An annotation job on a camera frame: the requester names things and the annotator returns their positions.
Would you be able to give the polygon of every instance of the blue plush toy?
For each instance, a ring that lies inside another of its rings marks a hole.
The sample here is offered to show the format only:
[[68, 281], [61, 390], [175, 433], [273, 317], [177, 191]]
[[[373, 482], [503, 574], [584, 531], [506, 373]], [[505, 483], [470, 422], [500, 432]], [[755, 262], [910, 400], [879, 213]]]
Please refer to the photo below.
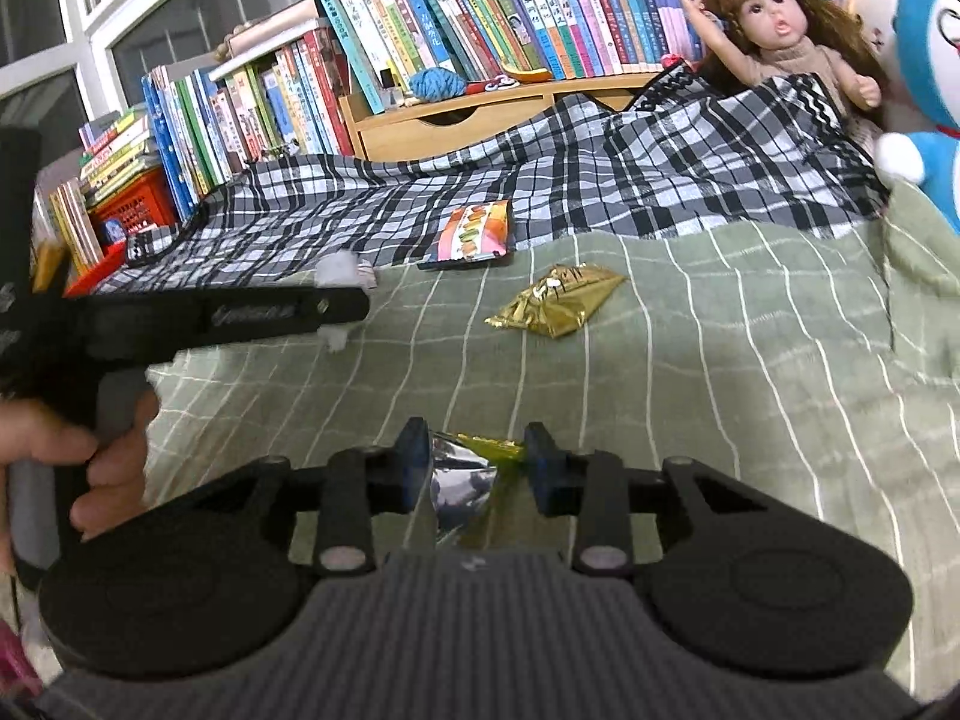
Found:
[[894, 30], [906, 86], [937, 131], [881, 136], [874, 166], [888, 187], [919, 186], [960, 233], [960, 0], [899, 0]]

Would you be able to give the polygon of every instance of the black and white plaid fabric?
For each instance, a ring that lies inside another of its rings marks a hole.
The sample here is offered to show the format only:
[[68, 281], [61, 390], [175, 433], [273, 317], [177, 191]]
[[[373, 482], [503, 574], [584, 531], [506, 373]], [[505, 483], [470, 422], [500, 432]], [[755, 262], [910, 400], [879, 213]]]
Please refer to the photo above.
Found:
[[378, 266], [418, 261], [453, 208], [503, 197], [512, 199], [519, 248], [587, 230], [666, 238], [740, 218], [830, 238], [885, 201], [816, 76], [718, 98], [678, 66], [622, 113], [568, 95], [445, 156], [256, 165], [210, 196], [205, 224], [164, 255], [178, 231], [130, 240], [132, 265], [101, 290], [271, 281], [340, 248]]

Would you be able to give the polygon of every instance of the blue yarn ball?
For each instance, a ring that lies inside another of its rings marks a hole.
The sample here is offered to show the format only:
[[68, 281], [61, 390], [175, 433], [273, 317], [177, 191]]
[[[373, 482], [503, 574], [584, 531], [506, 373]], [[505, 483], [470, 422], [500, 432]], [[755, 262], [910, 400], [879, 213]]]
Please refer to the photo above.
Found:
[[466, 90], [467, 81], [446, 68], [427, 68], [410, 79], [410, 91], [415, 97], [428, 103], [458, 98]]

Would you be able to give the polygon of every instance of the crumpled wrapper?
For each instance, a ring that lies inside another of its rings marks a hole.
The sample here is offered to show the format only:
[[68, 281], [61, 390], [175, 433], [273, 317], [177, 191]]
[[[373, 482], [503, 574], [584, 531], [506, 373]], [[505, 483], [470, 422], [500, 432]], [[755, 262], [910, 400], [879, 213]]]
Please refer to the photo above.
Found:
[[487, 324], [560, 338], [583, 327], [625, 278], [597, 265], [555, 265]]
[[453, 546], [486, 509], [498, 466], [523, 459], [515, 442], [431, 433], [430, 501], [437, 516], [437, 545]]

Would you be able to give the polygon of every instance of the wooden drawer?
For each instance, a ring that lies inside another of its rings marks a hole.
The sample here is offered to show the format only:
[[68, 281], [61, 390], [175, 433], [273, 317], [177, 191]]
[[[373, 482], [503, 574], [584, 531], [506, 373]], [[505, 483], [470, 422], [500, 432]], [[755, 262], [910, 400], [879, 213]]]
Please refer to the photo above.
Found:
[[[364, 153], [374, 162], [395, 162], [424, 159], [479, 143], [510, 127], [533, 119], [549, 108], [543, 97], [486, 103], [456, 112], [434, 114], [428, 119], [407, 119], [405, 122], [372, 127], [360, 132]], [[466, 116], [462, 121], [457, 118]], [[454, 124], [441, 124], [454, 121]]]

